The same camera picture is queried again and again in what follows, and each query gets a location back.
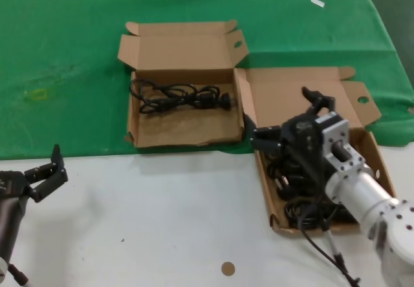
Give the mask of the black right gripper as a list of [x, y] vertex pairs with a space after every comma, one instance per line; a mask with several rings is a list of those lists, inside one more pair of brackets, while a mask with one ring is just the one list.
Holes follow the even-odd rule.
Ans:
[[252, 149], [262, 153], [280, 153], [291, 148], [300, 156], [316, 158], [321, 156], [321, 132], [316, 120], [322, 109], [335, 111], [335, 98], [323, 95], [318, 90], [301, 88], [302, 95], [310, 102], [305, 114], [297, 115], [281, 125], [257, 127], [254, 121], [244, 114], [245, 134]]

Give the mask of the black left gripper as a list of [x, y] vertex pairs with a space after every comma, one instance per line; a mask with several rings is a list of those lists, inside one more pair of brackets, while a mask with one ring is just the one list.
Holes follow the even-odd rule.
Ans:
[[24, 173], [1, 171], [1, 200], [30, 197], [41, 202], [68, 181], [60, 146], [54, 145], [50, 163]]

